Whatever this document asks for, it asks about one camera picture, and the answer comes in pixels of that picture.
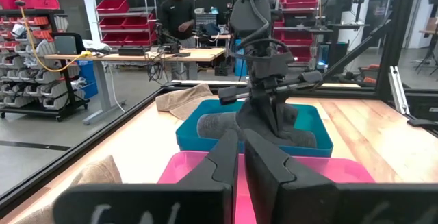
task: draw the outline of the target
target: blue container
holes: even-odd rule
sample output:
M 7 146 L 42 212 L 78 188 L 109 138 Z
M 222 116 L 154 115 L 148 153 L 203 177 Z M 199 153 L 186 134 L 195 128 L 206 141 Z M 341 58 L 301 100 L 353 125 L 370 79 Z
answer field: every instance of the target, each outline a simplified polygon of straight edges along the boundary
M 94 83 L 96 81 L 96 77 L 94 76 L 93 71 L 93 61 L 92 60 L 78 60 L 77 64 L 81 69 L 79 73 L 80 77 L 83 77 L 87 80 L 87 83 Z
M 85 99 L 90 99 L 97 94 L 97 84 L 96 82 L 87 84 L 82 90 L 85 92 Z
M 235 41 L 235 45 L 238 46 L 240 44 L 240 39 L 237 39 Z M 240 49 L 238 51 L 238 54 L 243 55 L 244 54 L 244 50 Z M 247 68 L 246 68 L 246 60 L 242 60 L 242 59 L 235 59 L 235 75 L 240 77 L 245 77 L 248 75 L 247 72 Z
M 243 105 L 243 101 L 238 101 L 231 105 L 220 105 L 219 100 L 203 101 L 198 108 L 184 121 L 177 130 L 177 142 L 182 151 L 210 151 L 218 142 L 216 139 L 200 138 L 196 130 L 199 118 L 204 114 L 217 114 L 223 112 L 236 112 Z M 333 143 L 326 131 L 324 123 L 318 110 L 310 105 L 293 105 L 298 108 L 298 117 L 295 122 L 296 129 L 310 131 L 315 134 L 317 148 L 303 148 L 280 146 L 280 149 L 290 155 L 310 156 L 310 157 L 331 157 Z M 239 143 L 240 153 L 244 152 L 244 144 Z

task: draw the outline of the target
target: concrete floor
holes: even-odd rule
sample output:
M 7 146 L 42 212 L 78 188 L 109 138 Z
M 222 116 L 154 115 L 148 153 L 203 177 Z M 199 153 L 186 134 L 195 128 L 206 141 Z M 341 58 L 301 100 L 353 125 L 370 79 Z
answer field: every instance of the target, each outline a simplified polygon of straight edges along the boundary
M 399 64 L 402 81 L 412 88 L 438 89 L 438 71 L 429 76 L 433 69 L 425 67 L 417 74 L 415 64 L 411 63 L 412 60 L 422 59 L 425 54 L 425 49 L 403 50 Z M 370 49 L 347 66 L 347 69 L 355 71 L 359 66 L 379 64 L 380 60 L 381 55 L 377 54 L 375 49 Z M 118 99 L 127 100 L 124 107 L 126 110 L 159 88 L 159 84 L 148 81 L 147 74 L 142 69 L 118 69 L 113 71 L 113 74 Z M 200 80 L 228 81 L 239 79 L 236 76 L 214 76 L 213 71 L 201 71 L 198 78 Z M 107 74 L 107 82 L 111 88 L 109 73 Z M 88 110 L 81 110 L 78 114 L 61 123 L 52 118 L 22 114 L 7 114 L 6 119 L 0 119 L 0 195 L 58 158 L 65 151 L 47 149 L 46 146 L 49 148 L 51 145 L 73 147 L 122 114 L 121 110 L 117 110 L 99 123 L 89 126 L 82 124 L 84 118 L 99 109 L 99 100 L 93 97 Z M 40 148 L 16 147 L 9 142 L 44 146 L 40 146 Z

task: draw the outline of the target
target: cloth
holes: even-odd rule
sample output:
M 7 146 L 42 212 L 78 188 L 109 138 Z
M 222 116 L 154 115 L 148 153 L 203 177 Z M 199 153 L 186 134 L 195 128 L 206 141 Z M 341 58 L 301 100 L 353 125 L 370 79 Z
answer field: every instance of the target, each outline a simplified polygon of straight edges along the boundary
M 196 40 L 194 39 L 193 36 L 185 40 L 180 40 L 179 42 L 181 43 L 181 46 L 185 49 L 193 49 L 196 47 Z M 170 72 L 171 72 L 172 80 L 183 80 L 181 76 L 181 69 L 182 69 L 181 65 L 182 63 L 180 62 L 170 63 Z M 186 62 L 183 63 L 183 65 L 185 66 L 185 76 L 187 77 L 187 79 L 197 80 L 198 67 L 196 65 L 196 62 Z
M 79 184 L 121 184 L 122 178 L 118 172 L 112 155 L 105 159 L 93 162 L 81 170 L 74 178 L 70 187 Z M 53 220 L 53 206 L 51 204 L 33 212 L 15 224 L 55 224 Z
M 74 178 L 70 186 L 79 184 L 121 184 L 122 178 L 112 155 L 105 159 L 87 165 Z
M 166 111 L 186 120 L 202 101 L 215 99 L 208 84 L 199 84 L 187 90 L 172 91 L 155 98 L 158 111 Z
M 160 7 L 160 21 L 163 28 L 167 29 L 171 36 L 179 40 L 185 40 L 192 36 L 193 27 L 188 27 L 185 32 L 180 32 L 178 27 L 191 20 L 195 20 L 193 2 L 188 0 L 165 0 Z

